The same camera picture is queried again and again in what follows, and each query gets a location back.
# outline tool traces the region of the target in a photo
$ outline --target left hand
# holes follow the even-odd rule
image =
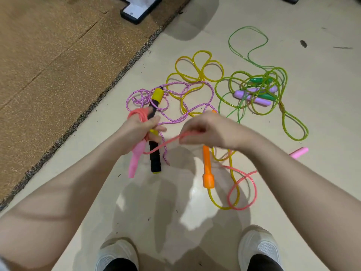
[[[148,108],[148,113],[151,113],[151,111],[152,108]],[[155,129],[159,132],[167,131],[167,128],[158,125],[159,121],[160,116],[157,115],[142,123],[138,114],[134,114],[126,120],[116,132],[122,141],[122,145],[124,145],[123,155],[128,154],[147,134],[149,140],[162,143],[162,137],[149,132],[151,129]]]

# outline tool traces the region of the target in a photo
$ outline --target brown mat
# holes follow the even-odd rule
[[[122,0],[0,0],[0,210],[188,2],[133,25]]]

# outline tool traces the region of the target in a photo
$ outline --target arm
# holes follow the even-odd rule
[[[282,209],[314,253],[332,271],[361,270],[361,202],[292,159],[251,129],[218,114],[189,120],[181,141],[239,150],[256,166]]]
[[[93,204],[121,155],[159,122],[138,115],[84,158],[51,179],[0,219],[0,255],[12,271],[51,270]],[[165,128],[156,127],[159,131]]]

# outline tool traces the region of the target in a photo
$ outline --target hand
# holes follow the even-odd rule
[[[148,108],[148,113],[151,113],[152,108]],[[153,118],[142,123],[139,119],[138,114],[134,114],[115,133],[120,139],[124,146],[122,154],[128,154],[134,146],[140,142],[148,134],[148,138],[151,141],[157,143],[162,142],[162,137],[149,132],[151,129],[155,129],[159,132],[167,131],[164,126],[158,125],[160,116],[154,116]]]
[[[209,147],[232,150],[242,150],[250,138],[256,134],[248,127],[211,111],[206,111],[187,121],[180,133],[189,131],[200,132],[200,134],[183,137],[179,141],[181,144],[204,144]]]

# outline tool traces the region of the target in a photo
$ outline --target shoe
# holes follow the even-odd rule
[[[125,258],[132,261],[139,270],[138,256],[134,247],[126,240],[104,243],[99,252],[95,271],[104,271],[106,266],[114,259]]]
[[[256,254],[269,256],[281,267],[277,242],[270,232],[257,225],[244,230],[238,245],[238,263],[241,271],[247,271],[250,259]]]

